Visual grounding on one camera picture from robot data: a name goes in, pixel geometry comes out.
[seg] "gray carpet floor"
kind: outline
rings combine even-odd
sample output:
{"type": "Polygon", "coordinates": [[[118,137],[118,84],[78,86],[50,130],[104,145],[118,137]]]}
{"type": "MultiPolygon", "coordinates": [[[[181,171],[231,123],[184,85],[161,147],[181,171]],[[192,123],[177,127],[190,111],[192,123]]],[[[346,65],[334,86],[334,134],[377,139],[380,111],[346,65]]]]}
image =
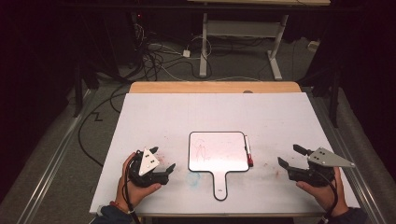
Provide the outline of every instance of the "gray carpet floor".
{"type": "MultiPolygon", "coordinates": [[[[207,80],[274,81],[265,55],[272,47],[272,40],[264,39],[257,46],[251,46],[252,40],[238,43],[239,45],[233,46],[232,52],[226,43],[213,43],[213,51],[208,59],[211,76],[207,80]]],[[[314,53],[306,49],[308,43],[306,39],[282,43],[276,58],[284,80],[297,80],[304,76],[314,57],[314,53]]],[[[171,42],[162,44],[166,46],[163,50],[167,51],[182,52],[185,48],[171,42]]],[[[169,53],[163,53],[162,56],[167,61],[178,57],[169,53]]],[[[196,52],[191,55],[192,58],[198,56],[199,53],[196,52]]],[[[164,63],[157,80],[200,80],[194,77],[191,71],[192,68],[193,73],[198,74],[198,60],[177,62],[189,63],[164,63]]],[[[129,71],[128,66],[120,66],[122,74],[129,71]]],[[[143,76],[141,73],[136,78],[142,77],[140,81],[154,81],[154,77],[145,79],[143,76]]],[[[121,109],[123,96],[112,100],[116,110],[109,101],[100,106],[99,104],[118,90],[119,86],[119,83],[101,78],[97,91],[86,90],[83,111],[78,118],[73,118],[75,106],[71,92],[70,105],[47,129],[13,188],[0,205],[0,223],[17,223],[20,219],[21,223],[89,223],[92,220],[93,215],[88,211],[102,168],[81,150],[78,130],[88,116],[80,130],[81,144],[91,156],[103,163],[118,121],[117,110],[121,109]],[[92,111],[98,112],[97,119],[90,115],[92,111]]],[[[128,90],[129,86],[123,86],[117,93],[128,90]]],[[[310,96],[309,88],[303,91],[310,96]]],[[[354,161],[359,167],[356,172],[346,172],[346,175],[356,187],[361,207],[369,214],[367,223],[394,223],[395,182],[364,135],[342,90],[337,111],[337,129],[331,125],[327,117],[329,99],[310,96],[310,100],[334,151],[354,161]]],[[[318,217],[295,217],[293,221],[295,224],[313,224],[318,222],[318,217]]],[[[148,219],[148,223],[157,222],[161,223],[156,218],[148,219]]]]}

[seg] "small handheld whiteboard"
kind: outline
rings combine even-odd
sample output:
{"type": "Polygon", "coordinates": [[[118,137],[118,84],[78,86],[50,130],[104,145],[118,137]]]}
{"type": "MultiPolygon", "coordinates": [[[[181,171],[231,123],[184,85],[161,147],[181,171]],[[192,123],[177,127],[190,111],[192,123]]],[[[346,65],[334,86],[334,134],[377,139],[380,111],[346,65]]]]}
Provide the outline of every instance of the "small handheld whiteboard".
{"type": "Polygon", "coordinates": [[[190,134],[189,169],[213,175],[215,198],[227,198],[229,172],[248,170],[245,135],[241,132],[194,132],[190,134]]]}

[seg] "hand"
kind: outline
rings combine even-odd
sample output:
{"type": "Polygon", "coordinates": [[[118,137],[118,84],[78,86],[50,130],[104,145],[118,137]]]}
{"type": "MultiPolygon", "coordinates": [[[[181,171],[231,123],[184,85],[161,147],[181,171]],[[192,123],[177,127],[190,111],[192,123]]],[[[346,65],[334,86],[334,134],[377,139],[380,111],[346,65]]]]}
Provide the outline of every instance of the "hand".
{"type": "MultiPolygon", "coordinates": [[[[336,187],[338,193],[338,203],[332,210],[332,217],[338,217],[349,210],[347,207],[347,202],[344,194],[343,181],[341,180],[340,168],[334,167],[335,181],[332,185],[336,187]]],[[[318,204],[326,211],[328,211],[334,202],[334,194],[332,193],[332,188],[330,186],[315,188],[311,185],[305,183],[304,181],[298,181],[296,186],[303,189],[310,195],[314,196],[318,204]]]]}
{"type": "MultiPolygon", "coordinates": [[[[134,157],[134,155],[135,155],[135,153],[132,153],[122,166],[122,176],[119,180],[119,186],[117,188],[117,197],[116,197],[116,200],[114,201],[118,205],[118,207],[121,210],[123,210],[124,212],[129,211],[128,204],[125,201],[124,196],[123,196],[123,195],[126,195],[125,187],[124,187],[125,170],[127,169],[128,162],[134,157]]],[[[129,200],[132,203],[132,205],[134,206],[134,208],[136,208],[146,196],[155,192],[157,189],[160,189],[161,184],[157,183],[157,184],[148,186],[147,188],[140,188],[140,187],[137,187],[134,183],[132,183],[132,181],[128,181],[127,188],[128,188],[129,200]]]]}

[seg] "person's right hand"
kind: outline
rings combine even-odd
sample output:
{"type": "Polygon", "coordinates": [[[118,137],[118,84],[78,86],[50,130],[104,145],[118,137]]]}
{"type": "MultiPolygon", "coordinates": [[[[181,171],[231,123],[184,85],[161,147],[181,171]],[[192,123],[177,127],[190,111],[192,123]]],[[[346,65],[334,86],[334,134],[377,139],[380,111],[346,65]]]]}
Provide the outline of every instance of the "person's right hand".
{"type": "MultiPolygon", "coordinates": [[[[344,194],[343,181],[341,180],[340,168],[334,167],[335,181],[332,185],[336,187],[338,193],[338,203],[332,210],[332,217],[338,217],[349,210],[344,194]]],[[[304,181],[298,181],[296,186],[303,189],[305,192],[314,196],[318,204],[326,211],[328,211],[334,202],[334,194],[330,186],[315,188],[305,183],[304,181]]]]}

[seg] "person's left hand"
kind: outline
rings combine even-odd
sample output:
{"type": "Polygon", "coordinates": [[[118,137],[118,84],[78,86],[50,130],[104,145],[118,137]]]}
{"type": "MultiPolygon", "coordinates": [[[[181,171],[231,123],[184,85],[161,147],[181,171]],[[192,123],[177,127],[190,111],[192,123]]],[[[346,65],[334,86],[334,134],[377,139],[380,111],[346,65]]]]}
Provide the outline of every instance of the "person's left hand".
{"type": "MultiPolygon", "coordinates": [[[[128,209],[128,204],[124,199],[125,195],[125,170],[127,169],[128,166],[128,162],[134,157],[135,153],[132,153],[128,159],[126,159],[126,161],[124,162],[123,166],[122,166],[122,176],[119,180],[119,186],[117,188],[117,197],[116,197],[116,201],[114,201],[117,206],[123,210],[123,212],[127,212],[129,211],[128,209]]],[[[134,183],[132,183],[132,181],[128,181],[127,184],[127,188],[128,188],[128,194],[129,194],[129,200],[132,203],[132,205],[135,207],[137,207],[140,202],[142,202],[142,200],[150,195],[151,193],[155,192],[157,189],[161,188],[161,184],[152,184],[151,186],[148,186],[147,188],[140,188],[137,187],[134,183]]]]}

